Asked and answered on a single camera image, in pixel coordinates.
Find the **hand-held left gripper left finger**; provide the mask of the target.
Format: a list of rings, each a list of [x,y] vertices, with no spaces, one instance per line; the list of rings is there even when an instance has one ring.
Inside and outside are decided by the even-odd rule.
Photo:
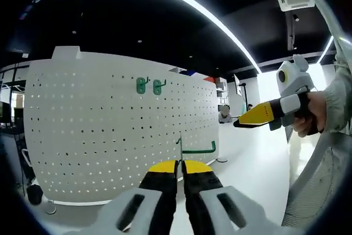
[[[150,167],[137,188],[98,213],[95,234],[169,234],[176,210],[178,161]]]

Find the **person's right hand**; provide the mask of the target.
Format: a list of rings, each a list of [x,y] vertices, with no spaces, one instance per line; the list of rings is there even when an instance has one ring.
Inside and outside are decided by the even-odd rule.
[[[298,136],[303,138],[312,135],[312,129],[315,127],[317,132],[323,132],[327,119],[326,99],[322,91],[314,91],[307,94],[309,99],[308,109],[312,113],[308,118],[295,117],[293,129]]]

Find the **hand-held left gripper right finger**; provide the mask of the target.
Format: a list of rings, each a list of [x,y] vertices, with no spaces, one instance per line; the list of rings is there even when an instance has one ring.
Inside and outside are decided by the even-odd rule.
[[[184,160],[185,206],[194,234],[274,234],[261,205],[234,187],[224,187],[212,168]]]

